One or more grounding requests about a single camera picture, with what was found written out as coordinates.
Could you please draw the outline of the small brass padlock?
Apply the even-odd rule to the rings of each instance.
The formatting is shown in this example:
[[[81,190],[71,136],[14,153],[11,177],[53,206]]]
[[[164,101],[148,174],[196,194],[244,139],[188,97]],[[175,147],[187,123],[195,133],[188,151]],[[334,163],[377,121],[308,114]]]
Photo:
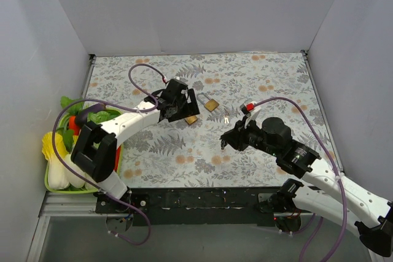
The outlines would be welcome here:
[[[190,126],[198,121],[198,117],[196,115],[192,115],[190,117],[185,118],[185,121]]]

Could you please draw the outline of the panda figure keychain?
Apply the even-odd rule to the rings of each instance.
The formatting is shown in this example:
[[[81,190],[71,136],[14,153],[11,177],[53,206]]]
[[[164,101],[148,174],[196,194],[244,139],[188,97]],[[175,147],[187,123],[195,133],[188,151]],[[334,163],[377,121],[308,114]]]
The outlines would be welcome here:
[[[223,150],[227,146],[227,142],[225,140],[221,140],[220,147]]]

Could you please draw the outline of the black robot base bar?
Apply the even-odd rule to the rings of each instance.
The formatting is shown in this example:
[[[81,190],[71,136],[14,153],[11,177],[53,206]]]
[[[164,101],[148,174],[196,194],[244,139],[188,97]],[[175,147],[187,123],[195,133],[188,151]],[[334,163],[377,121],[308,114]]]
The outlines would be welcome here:
[[[301,211],[280,204],[277,187],[137,188],[122,203],[94,193],[97,214],[122,216],[134,226],[257,225],[297,231]]]

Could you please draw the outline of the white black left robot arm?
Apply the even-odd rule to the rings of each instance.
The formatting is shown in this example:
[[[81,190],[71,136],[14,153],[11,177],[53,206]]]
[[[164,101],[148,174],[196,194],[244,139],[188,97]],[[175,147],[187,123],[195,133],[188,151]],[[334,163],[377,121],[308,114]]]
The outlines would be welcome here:
[[[117,149],[146,127],[168,120],[182,120],[200,113],[194,89],[178,79],[171,79],[165,89],[147,96],[132,112],[100,124],[87,122],[71,153],[71,161],[88,174],[99,189],[111,197],[109,205],[118,213],[130,208],[131,199],[125,183],[114,171]]]

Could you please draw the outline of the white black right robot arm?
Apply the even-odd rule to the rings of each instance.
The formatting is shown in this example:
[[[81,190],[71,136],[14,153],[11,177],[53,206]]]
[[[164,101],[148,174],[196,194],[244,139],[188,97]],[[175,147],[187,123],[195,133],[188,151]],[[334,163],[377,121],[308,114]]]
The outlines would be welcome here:
[[[271,117],[260,126],[255,121],[238,121],[220,137],[221,146],[238,151],[247,147],[276,158],[277,165],[295,179],[288,180],[278,195],[282,210],[296,207],[314,212],[333,222],[347,218],[349,230],[374,253],[392,255],[392,202],[374,195],[351,179],[337,177],[317,152],[292,138],[280,118]]]

